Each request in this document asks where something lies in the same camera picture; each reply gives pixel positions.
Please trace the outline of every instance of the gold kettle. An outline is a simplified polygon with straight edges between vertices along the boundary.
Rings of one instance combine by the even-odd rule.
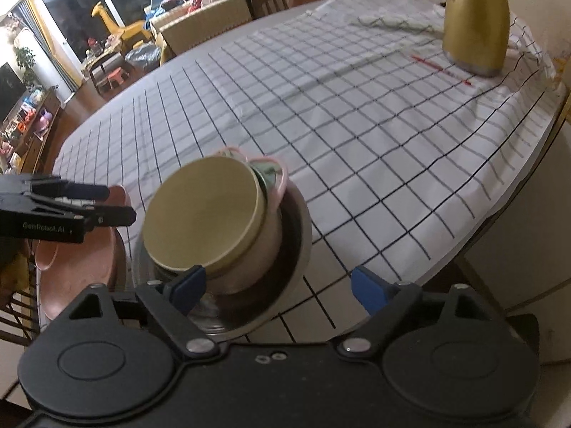
[[[509,23],[507,0],[447,0],[444,53],[465,71],[494,77],[504,66]]]

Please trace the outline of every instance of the metal screw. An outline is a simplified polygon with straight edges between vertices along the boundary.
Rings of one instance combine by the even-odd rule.
[[[272,359],[275,361],[284,361],[287,359],[287,354],[284,352],[275,352],[272,354]]]
[[[271,361],[272,359],[270,359],[268,356],[256,356],[256,362],[258,363],[267,364]]]
[[[186,349],[193,354],[208,354],[216,344],[207,338],[196,338],[186,343]]]
[[[345,351],[352,354],[361,354],[367,352],[372,347],[369,340],[365,338],[349,338],[343,342]]]

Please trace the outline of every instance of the small stool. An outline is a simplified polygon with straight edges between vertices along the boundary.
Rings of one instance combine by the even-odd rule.
[[[122,67],[118,67],[115,71],[110,73],[107,78],[109,79],[111,87],[113,87],[113,82],[117,82],[118,85],[123,85],[125,80],[129,78],[129,73]]]

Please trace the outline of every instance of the plastic bag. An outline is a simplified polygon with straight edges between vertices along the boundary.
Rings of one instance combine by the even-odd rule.
[[[153,42],[145,43],[139,48],[134,48],[125,56],[126,61],[136,69],[142,69],[148,73],[161,64],[161,48]]]

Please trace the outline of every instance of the curtain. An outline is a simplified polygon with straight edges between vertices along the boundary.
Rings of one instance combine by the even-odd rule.
[[[64,67],[64,65],[56,58],[54,54],[54,44],[51,40],[50,34],[44,27],[44,22],[38,15],[33,0],[24,0],[14,9],[14,14],[18,16],[24,24],[32,31],[40,46],[47,54],[48,58],[62,76],[64,82],[72,92],[78,91],[82,79],[73,70]]]

